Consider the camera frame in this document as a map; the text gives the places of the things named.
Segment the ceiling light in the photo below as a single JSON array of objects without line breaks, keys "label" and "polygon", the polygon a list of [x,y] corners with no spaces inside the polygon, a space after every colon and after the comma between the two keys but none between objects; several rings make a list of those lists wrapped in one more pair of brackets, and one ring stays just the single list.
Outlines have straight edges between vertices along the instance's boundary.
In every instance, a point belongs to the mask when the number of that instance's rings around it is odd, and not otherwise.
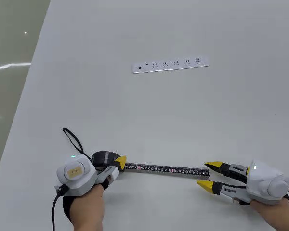
[{"label": "ceiling light", "polygon": [[0,70],[7,69],[10,67],[22,67],[22,66],[30,66],[30,65],[31,65],[31,63],[11,63],[11,64],[6,64],[3,66],[0,66]]}]

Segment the black wrist strap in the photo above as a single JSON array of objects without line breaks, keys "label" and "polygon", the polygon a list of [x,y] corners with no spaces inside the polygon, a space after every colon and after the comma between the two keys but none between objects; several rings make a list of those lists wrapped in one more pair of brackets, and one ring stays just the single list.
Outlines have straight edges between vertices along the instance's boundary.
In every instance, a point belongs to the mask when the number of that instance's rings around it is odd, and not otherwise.
[{"label": "black wrist strap", "polygon": [[[103,183],[101,183],[101,185],[104,188],[104,190],[107,189],[109,186],[108,179],[106,179]],[[63,211],[64,211],[65,215],[67,216],[67,218],[69,219],[69,221],[71,221],[71,216],[70,216],[71,206],[72,206],[73,201],[75,199],[76,199],[75,196],[64,196],[63,197]]]},{"label": "black wrist strap", "polygon": [[[80,152],[81,154],[85,155],[89,160],[91,160],[90,157],[87,156],[87,154],[85,154],[85,152],[83,151],[82,145],[79,141],[79,139],[67,128],[63,128],[62,131],[64,132],[64,134],[68,137],[69,141],[71,142],[71,144],[74,146],[74,148]],[[70,138],[73,137],[74,140],[76,141],[77,145],[79,146],[79,148],[73,143],[72,139]]]}]

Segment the electrical outlet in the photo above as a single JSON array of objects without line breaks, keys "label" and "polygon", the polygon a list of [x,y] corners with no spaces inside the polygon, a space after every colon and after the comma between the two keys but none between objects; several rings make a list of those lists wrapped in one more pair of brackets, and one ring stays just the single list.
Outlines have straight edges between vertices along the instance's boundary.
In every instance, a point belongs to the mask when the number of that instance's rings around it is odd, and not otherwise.
[{"label": "electrical outlet", "polygon": [[137,63],[132,66],[133,73],[178,70],[197,67],[208,67],[208,59],[202,56],[191,56],[181,59],[168,59]]},{"label": "electrical outlet", "polygon": [[168,67],[169,67],[168,61],[164,61],[164,62],[163,62],[163,67],[164,67],[164,68],[168,68]]},{"label": "electrical outlet", "polygon": [[157,69],[158,68],[158,63],[157,62],[152,62],[152,68]]},{"label": "electrical outlet", "polygon": [[172,63],[173,63],[174,68],[177,68],[179,66],[179,64],[180,64],[179,60],[177,60],[177,59],[174,60]]},{"label": "electrical outlet", "polygon": [[191,62],[189,61],[189,59],[184,59],[184,65],[185,66],[189,66],[191,64]]}]

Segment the hand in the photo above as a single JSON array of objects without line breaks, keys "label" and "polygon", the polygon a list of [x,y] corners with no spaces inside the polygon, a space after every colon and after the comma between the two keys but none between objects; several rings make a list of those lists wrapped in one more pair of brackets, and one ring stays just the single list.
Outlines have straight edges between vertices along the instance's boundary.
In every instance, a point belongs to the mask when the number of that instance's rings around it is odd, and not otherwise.
[{"label": "hand", "polygon": [[289,201],[283,198],[278,205],[265,205],[252,201],[254,208],[263,219],[278,231],[289,231]]},{"label": "hand", "polygon": [[102,231],[104,217],[103,187],[95,185],[84,196],[74,200],[70,216],[74,231]]}]

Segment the white table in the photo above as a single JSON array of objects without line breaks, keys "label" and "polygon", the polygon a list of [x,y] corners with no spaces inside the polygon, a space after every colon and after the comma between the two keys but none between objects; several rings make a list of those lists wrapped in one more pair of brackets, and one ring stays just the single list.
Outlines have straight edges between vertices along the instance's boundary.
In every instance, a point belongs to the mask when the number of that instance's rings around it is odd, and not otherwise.
[{"label": "white table", "polygon": [[[131,73],[198,54],[210,67]],[[75,153],[62,127],[130,162],[258,158],[289,175],[289,0],[52,0],[0,164],[0,231],[51,230]],[[105,203],[105,231],[270,230],[186,178],[125,173]],[[61,201],[56,227],[72,229]]]}]

